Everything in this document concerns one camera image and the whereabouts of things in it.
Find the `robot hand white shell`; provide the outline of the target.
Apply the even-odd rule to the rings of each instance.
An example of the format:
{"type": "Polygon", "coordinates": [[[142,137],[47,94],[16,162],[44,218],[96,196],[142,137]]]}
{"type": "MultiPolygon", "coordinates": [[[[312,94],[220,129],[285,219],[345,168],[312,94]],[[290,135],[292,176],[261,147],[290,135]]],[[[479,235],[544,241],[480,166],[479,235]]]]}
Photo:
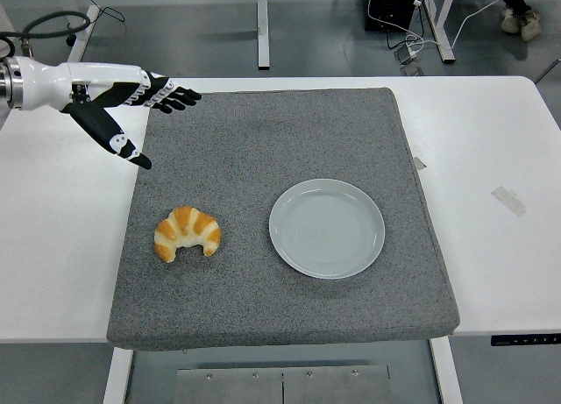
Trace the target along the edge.
{"type": "Polygon", "coordinates": [[[201,100],[172,78],[141,67],[65,62],[48,66],[31,58],[4,60],[4,97],[13,109],[49,106],[67,114],[107,152],[149,169],[152,162],[130,141],[108,112],[118,106],[142,106],[170,114],[201,100]]]}

